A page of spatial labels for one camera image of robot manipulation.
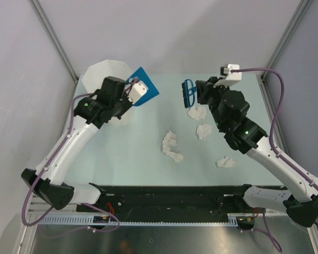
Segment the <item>blue hand brush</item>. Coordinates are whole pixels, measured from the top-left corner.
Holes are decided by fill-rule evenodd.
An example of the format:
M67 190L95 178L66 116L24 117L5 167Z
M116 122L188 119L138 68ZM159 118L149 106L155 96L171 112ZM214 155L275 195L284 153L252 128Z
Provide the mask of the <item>blue hand brush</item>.
M196 102L197 87L191 79L186 79L181 86L184 107L191 108Z

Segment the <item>blue dustpan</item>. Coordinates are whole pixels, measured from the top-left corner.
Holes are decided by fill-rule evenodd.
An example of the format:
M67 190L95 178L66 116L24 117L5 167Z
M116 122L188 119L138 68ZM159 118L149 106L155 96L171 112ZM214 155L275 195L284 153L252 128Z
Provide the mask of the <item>blue dustpan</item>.
M127 94L133 106L141 106L160 94L143 67L139 67L126 82L132 83Z

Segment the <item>paper scrap near right arm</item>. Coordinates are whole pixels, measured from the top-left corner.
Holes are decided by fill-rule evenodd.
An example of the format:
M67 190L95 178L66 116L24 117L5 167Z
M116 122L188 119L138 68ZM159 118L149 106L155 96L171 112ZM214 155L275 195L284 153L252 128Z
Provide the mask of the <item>paper scrap near right arm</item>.
M218 168L233 168L236 164L236 161L233 158L225 156L223 159L220 159L216 162Z

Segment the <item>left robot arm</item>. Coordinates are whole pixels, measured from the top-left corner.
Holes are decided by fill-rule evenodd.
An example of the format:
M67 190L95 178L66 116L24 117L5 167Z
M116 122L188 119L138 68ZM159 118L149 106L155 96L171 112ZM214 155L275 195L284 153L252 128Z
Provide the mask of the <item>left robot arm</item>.
M67 132L35 169L26 168L21 174L33 194L56 210L80 202L79 189L66 184L64 178L76 156L101 126L130 109L132 103L125 92L130 85L108 76L95 92L73 99Z

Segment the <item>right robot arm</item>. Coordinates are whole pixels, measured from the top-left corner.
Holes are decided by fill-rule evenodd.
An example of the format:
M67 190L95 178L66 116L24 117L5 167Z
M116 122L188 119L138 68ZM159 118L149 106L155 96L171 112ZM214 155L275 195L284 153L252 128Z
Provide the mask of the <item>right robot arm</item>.
M210 77L196 81L197 102L208 105L218 130L227 144L265 167L285 189L244 185L234 198L234 207L247 212L251 207L286 213L294 222L310 228L318 217L318 177L310 174L284 153L266 131L247 117L249 103L244 95Z

